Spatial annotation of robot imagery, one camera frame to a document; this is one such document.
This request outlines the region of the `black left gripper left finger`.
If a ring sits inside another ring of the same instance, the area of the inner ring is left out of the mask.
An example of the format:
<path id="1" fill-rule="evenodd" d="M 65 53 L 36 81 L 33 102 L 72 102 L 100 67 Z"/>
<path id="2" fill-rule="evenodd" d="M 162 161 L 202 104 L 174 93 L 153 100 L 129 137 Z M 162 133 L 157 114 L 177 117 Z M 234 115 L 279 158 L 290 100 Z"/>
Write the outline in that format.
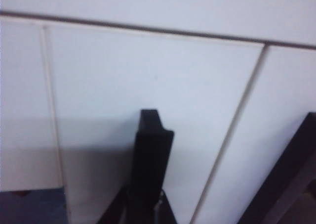
<path id="1" fill-rule="evenodd" d="M 127 200 L 126 188 L 121 188 L 97 223 L 98 224 L 118 224 L 122 217 L 123 210 L 126 206 L 126 200 Z"/>

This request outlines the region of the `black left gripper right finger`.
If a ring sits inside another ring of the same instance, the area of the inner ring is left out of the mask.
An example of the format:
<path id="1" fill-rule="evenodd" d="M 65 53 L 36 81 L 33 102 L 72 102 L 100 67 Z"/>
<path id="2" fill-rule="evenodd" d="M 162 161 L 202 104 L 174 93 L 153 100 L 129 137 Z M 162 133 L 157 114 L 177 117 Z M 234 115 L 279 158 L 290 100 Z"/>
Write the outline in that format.
<path id="1" fill-rule="evenodd" d="M 165 192 L 162 190 L 158 201 L 158 224 L 177 224 Z"/>

